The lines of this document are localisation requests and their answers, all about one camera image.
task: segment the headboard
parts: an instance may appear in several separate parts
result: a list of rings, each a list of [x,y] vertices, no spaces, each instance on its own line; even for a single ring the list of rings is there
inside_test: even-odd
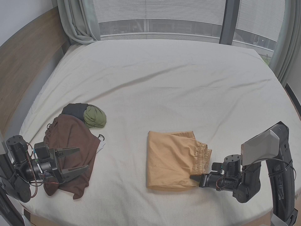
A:
[[[26,89],[67,41],[58,7],[21,28],[0,47],[0,131],[4,135]]]

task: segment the green folded garment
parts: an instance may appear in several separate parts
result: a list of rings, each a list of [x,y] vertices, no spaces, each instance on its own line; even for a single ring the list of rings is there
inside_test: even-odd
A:
[[[84,120],[88,128],[102,128],[107,122],[107,116],[100,108],[94,105],[88,105],[84,111]]]

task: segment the brown pants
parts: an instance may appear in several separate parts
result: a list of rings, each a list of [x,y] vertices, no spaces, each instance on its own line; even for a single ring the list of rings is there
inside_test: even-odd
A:
[[[190,175],[208,172],[212,150],[197,141],[193,131],[148,133],[147,188],[190,190],[198,183]]]

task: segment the bed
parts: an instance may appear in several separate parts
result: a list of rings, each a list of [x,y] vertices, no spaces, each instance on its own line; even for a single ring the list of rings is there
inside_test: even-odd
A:
[[[23,206],[59,225],[242,225],[272,208],[265,163],[261,189],[240,204],[230,192],[146,188],[150,130],[193,130],[212,149],[212,162],[240,154],[240,145],[282,121],[301,189],[301,121],[285,90],[254,51],[182,40],[107,40],[69,48],[39,95],[20,134],[32,145],[68,103],[89,103],[107,115],[105,147],[89,186],[73,200],[42,188]]]

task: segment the gray-green curtain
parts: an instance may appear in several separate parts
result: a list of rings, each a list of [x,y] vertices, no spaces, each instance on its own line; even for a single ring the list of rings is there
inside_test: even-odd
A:
[[[71,42],[90,44],[100,40],[93,0],[57,0],[62,26]]]
[[[279,38],[269,67],[283,86],[301,44],[301,0],[285,0],[285,12]]]

